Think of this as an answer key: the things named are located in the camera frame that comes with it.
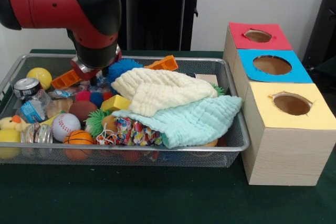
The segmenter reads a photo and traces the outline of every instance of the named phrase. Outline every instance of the red square top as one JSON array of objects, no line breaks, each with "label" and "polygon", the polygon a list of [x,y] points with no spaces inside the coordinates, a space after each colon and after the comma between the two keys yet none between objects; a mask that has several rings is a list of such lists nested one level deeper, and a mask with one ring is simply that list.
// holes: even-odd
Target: red square top
[{"label": "red square top", "polygon": [[293,50],[278,24],[229,23],[237,49]]}]

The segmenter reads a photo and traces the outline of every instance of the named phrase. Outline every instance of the yellow rubber duck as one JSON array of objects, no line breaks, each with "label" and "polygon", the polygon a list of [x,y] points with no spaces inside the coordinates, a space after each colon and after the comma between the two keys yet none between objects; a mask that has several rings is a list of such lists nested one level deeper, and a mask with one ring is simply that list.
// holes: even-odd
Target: yellow rubber duck
[{"label": "yellow rubber duck", "polygon": [[29,123],[26,123],[18,115],[13,116],[12,118],[2,118],[0,120],[0,129],[1,130],[16,130],[23,131]]}]

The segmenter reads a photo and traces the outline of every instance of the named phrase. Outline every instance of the toy block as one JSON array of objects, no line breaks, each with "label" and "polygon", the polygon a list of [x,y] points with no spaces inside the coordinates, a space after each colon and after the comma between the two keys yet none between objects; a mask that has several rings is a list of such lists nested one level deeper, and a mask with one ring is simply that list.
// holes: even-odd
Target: toy block
[{"label": "toy block", "polygon": [[238,49],[292,50],[277,24],[241,24],[230,22],[227,27],[223,59],[231,72]]},{"label": "toy block", "polygon": [[178,69],[178,65],[173,55],[168,55],[162,60],[155,61],[153,64],[145,66],[144,68],[149,68],[153,70],[170,70],[174,71]]},{"label": "toy block", "polygon": [[250,82],[243,107],[249,184],[316,185],[336,141],[336,119],[316,85]]},{"label": "toy block", "polygon": [[77,75],[77,73],[73,69],[71,69],[70,71],[52,80],[51,85],[55,89],[67,89],[68,87],[74,85],[79,81],[81,81],[81,78]]},{"label": "toy block", "polygon": [[117,94],[112,96],[110,99],[104,101],[101,104],[101,109],[103,111],[127,110],[130,104],[131,101]]},{"label": "toy block", "polygon": [[238,49],[232,76],[243,100],[251,81],[312,83],[296,54],[289,50]]}]

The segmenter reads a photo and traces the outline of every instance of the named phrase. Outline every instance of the mint green cloth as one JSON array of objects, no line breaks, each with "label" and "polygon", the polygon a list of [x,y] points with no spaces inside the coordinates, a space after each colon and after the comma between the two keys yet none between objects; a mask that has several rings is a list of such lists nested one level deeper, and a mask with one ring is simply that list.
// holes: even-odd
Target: mint green cloth
[{"label": "mint green cloth", "polygon": [[224,135],[242,106],[242,99],[221,95],[205,98],[183,106],[157,111],[152,117],[128,110],[113,112],[113,116],[131,118],[163,133],[168,148],[204,145]]}]

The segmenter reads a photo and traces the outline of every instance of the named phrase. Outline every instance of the metal mesh tray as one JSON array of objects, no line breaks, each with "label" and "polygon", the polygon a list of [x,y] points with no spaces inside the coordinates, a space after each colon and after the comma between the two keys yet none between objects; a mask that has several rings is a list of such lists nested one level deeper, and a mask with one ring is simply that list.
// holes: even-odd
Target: metal mesh tray
[{"label": "metal mesh tray", "polygon": [[[34,67],[46,68],[53,78],[70,70],[73,55],[28,54],[20,57],[0,84],[0,118],[12,116],[21,106],[13,95],[12,86],[25,78]],[[149,65],[161,57],[123,57]],[[218,85],[236,95],[228,64],[221,59],[177,58],[181,73],[215,74]],[[1,143],[0,153],[15,151],[12,159],[0,159],[0,163],[13,164],[62,164],[62,165],[139,165],[139,166],[185,166],[185,167],[230,167],[239,152],[249,145],[249,135],[240,111],[225,135],[227,147],[165,147],[150,146],[105,146],[68,144],[23,144]],[[74,160],[78,155],[84,160]]]}]

